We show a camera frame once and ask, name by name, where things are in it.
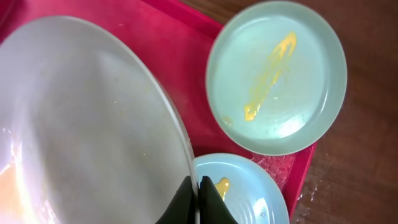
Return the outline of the light blue plate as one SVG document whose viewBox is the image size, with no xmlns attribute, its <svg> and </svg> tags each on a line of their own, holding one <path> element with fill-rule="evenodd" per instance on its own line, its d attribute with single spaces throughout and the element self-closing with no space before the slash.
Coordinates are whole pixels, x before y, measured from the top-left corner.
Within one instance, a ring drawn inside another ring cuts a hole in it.
<svg viewBox="0 0 398 224">
<path fill-rule="evenodd" d="M 238 223 L 289 224 L 280 189 L 253 161 L 234 154 L 209 154 L 193 160 L 198 179 L 211 179 L 216 196 Z"/>
</svg>

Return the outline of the white round plate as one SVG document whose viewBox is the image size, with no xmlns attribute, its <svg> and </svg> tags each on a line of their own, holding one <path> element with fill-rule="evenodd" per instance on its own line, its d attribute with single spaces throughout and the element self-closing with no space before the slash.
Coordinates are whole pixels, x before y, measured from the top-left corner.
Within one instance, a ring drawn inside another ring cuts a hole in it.
<svg viewBox="0 0 398 224">
<path fill-rule="evenodd" d="M 16 221 L 155 223 L 193 152 L 171 99 L 140 58 L 69 16 L 24 24 L 1 44 L 1 163 Z"/>
</svg>

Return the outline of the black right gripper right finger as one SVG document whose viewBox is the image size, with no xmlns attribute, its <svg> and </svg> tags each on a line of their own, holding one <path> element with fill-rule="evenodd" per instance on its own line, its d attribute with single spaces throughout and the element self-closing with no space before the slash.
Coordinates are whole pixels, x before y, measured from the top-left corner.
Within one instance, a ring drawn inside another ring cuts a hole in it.
<svg viewBox="0 0 398 224">
<path fill-rule="evenodd" d="M 201 224 L 238 224 L 208 176 L 203 176 L 198 192 Z"/>
</svg>

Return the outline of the pale green plate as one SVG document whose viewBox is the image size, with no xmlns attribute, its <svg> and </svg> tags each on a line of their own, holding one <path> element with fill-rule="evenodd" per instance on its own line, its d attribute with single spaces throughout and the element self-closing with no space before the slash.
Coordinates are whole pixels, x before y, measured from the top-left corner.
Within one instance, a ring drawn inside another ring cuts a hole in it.
<svg viewBox="0 0 398 224">
<path fill-rule="evenodd" d="M 264 1 L 230 19 L 211 47 L 206 96 L 223 132 L 248 151 L 292 154 L 320 139 L 343 104 L 347 64 L 322 16 Z"/>
</svg>

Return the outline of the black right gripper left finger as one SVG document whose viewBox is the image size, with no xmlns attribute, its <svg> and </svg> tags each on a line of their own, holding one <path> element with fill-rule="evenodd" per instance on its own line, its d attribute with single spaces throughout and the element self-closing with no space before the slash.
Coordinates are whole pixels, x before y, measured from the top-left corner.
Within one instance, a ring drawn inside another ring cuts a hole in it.
<svg viewBox="0 0 398 224">
<path fill-rule="evenodd" d="M 155 224 L 194 224 L 195 196 L 190 176 L 186 176 L 169 206 Z"/>
</svg>

